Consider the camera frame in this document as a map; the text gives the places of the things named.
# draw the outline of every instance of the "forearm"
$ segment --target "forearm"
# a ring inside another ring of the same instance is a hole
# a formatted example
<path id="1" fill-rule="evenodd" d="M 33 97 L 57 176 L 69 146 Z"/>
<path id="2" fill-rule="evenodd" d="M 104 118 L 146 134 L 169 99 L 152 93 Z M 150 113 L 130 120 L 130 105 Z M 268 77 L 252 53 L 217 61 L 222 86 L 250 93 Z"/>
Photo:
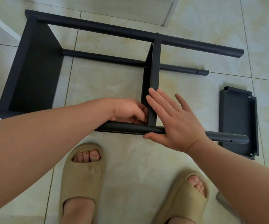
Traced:
<path id="1" fill-rule="evenodd" d="M 112 112 L 107 99 L 98 99 L 0 121 L 0 207 L 47 173 Z"/>
<path id="2" fill-rule="evenodd" d="M 196 142 L 188 155 L 245 223 L 269 223 L 269 168 L 232 153 L 208 138 Z"/>

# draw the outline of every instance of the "person's left arm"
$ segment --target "person's left arm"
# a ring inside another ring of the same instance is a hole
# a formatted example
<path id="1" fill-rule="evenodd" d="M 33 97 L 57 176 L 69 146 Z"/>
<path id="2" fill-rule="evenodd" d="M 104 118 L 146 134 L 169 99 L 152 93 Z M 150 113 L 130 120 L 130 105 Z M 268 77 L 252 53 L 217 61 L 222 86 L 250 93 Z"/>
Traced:
<path id="1" fill-rule="evenodd" d="M 108 120 L 142 123 L 135 99 L 103 98 L 0 121 L 0 207 L 46 174 L 77 143 Z"/>

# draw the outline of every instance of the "person's right arm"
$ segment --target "person's right arm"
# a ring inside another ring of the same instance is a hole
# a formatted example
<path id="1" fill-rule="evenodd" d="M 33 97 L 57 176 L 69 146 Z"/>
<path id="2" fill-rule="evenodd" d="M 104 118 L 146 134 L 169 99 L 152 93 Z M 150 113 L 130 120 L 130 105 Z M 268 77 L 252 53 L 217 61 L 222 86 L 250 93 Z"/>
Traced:
<path id="1" fill-rule="evenodd" d="M 151 139 L 187 153 L 221 191 L 245 223 L 269 223 L 269 168 L 230 152 L 211 141 L 178 94 L 179 105 L 162 90 L 149 89 L 147 101 L 165 127 L 166 134 L 148 133 Z"/>

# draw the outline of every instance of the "black shelf rack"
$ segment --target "black shelf rack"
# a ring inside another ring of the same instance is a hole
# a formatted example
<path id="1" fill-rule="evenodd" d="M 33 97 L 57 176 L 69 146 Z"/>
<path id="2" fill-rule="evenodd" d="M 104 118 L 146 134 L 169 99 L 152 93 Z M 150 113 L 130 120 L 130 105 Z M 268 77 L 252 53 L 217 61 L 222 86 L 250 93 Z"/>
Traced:
<path id="1" fill-rule="evenodd" d="M 158 89 L 159 70 L 195 75 L 208 75 L 209 71 L 160 63 L 161 45 L 170 45 L 219 55 L 241 57 L 242 49 L 194 41 L 179 37 L 151 33 L 104 23 L 92 22 L 44 12 L 26 10 L 24 28 L 8 79 L 0 99 L 0 120 L 45 109 L 51 109 L 64 56 L 72 56 L 115 64 L 144 68 L 141 102 L 148 107 L 146 125 L 108 121 L 96 131 L 143 135 L 148 132 L 164 134 L 156 126 L 156 113 L 146 102 L 150 87 Z M 63 49 L 48 24 L 126 37 L 150 42 L 146 61 Z M 213 141 L 246 144 L 246 135 L 206 131 Z"/>

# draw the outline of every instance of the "tile floor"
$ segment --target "tile floor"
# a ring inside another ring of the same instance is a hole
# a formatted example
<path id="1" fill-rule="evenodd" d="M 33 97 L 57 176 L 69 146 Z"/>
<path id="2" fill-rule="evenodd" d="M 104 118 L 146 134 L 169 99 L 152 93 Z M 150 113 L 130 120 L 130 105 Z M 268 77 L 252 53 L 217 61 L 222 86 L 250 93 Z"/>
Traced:
<path id="1" fill-rule="evenodd" d="M 257 97 L 260 156 L 269 167 L 269 0 L 181 0 L 168 28 L 21 0 L 6 0 L 18 13 L 36 9 L 75 18 L 159 32 L 245 50 L 241 58 L 162 46 L 161 63 L 208 69 L 206 77 L 160 72 L 160 88 L 181 94 L 204 128 L 218 130 L 219 90 L 253 91 Z M 147 42 L 51 26 L 63 48 L 144 60 Z M 0 30 L 0 96 L 18 42 Z M 65 57 L 53 107 L 99 97 L 140 100 L 141 68 Z M 150 223 L 171 181 L 184 166 L 199 170 L 179 154 L 138 135 L 93 132 L 82 142 L 97 142 L 108 164 L 99 223 Z M 63 158 L 31 188 L 0 209 L 0 223 L 57 223 Z M 204 223 L 239 223 L 211 195 Z"/>

